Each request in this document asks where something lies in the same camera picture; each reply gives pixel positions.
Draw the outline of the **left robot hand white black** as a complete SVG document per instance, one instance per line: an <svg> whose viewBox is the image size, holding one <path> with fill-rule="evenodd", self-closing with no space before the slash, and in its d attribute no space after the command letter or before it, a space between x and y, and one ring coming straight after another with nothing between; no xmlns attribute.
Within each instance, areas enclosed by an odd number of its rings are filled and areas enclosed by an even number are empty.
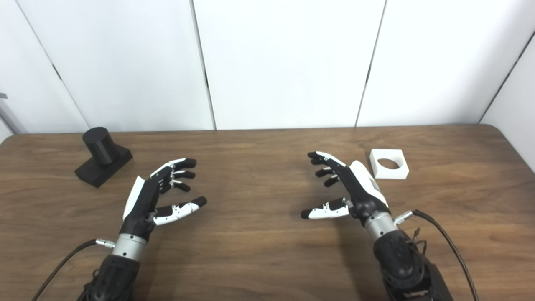
<svg viewBox="0 0 535 301"><path fill-rule="evenodd" d="M201 196L189 202L157 207L159 198L168 191L191 190L181 179L194 179L196 175L190 169L196 165L195 159L180 158L164 163L148 179L137 176L126 202L119 233L149 242L156 226L183 219L207 204L208 200Z"/></svg>

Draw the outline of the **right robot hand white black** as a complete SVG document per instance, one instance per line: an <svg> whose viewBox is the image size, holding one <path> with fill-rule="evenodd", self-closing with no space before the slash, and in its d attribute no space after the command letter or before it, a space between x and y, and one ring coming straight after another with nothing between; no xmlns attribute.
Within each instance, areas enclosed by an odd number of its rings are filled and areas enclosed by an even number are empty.
<svg viewBox="0 0 535 301"><path fill-rule="evenodd" d="M342 183L348 196L302 210L302 219L350 216L359 220L361 225L365 227L367 222L374 219L374 215L390 214L386 198L364 164L355 160L347 165L335 156L319 151L309 152L307 156L310 158L311 164L323 165L323 168L315 172L315 176L317 178L326 177L325 187Z"/></svg>

